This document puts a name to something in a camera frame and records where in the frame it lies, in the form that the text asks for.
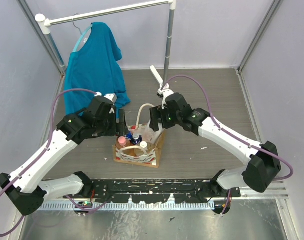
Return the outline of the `clear bottle white cap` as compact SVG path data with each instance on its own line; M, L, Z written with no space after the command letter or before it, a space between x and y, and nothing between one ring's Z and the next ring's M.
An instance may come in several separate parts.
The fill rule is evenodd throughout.
M154 145L146 141L141 141L137 146L143 148L146 153L149 153L154 149Z

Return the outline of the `white bottle grey cap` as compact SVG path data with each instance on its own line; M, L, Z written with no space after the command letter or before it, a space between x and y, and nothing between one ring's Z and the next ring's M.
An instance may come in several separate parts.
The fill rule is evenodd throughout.
M158 122L157 126L158 126L159 130L153 131L153 129L150 128L150 122L151 121L148 121L148 123L143 131L142 140L154 145L156 143L156 141L158 140L158 138L163 133L164 129L162 128L162 124Z

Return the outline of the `pink cap bottle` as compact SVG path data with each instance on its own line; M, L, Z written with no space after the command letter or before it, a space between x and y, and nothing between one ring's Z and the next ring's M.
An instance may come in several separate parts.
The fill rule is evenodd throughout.
M130 147L130 146L131 146L131 144L130 144L129 140L126 137L120 136L120 137L117 138L117 140L116 140L116 148L118 150L120 150L122 148Z

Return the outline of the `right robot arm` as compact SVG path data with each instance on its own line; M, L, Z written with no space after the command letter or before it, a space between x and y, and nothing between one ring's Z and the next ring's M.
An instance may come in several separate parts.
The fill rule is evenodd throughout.
M242 136L216 118L211 118L206 110L192 109L179 93L170 93L161 105L150 108L149 112L149 127L154 132L178 125L187 132L216 143L243 163L243 167L219 171L211 180L211 191L217 197L237 187L249 187L263 193L281 170L273 143L260 143Z

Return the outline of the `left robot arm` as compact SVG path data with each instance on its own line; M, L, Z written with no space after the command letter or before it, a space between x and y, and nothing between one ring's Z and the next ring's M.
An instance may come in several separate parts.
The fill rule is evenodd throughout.
M22 216L35 212L44 202L63 196L87 198L92 181L81 171L68 177L44 180L44 176L67 153L84 140L127 133L123 110L116 110L116 95L96 93L89 105L68 114L56 125L48 140L23 165L10 174L0 174L0 187Z

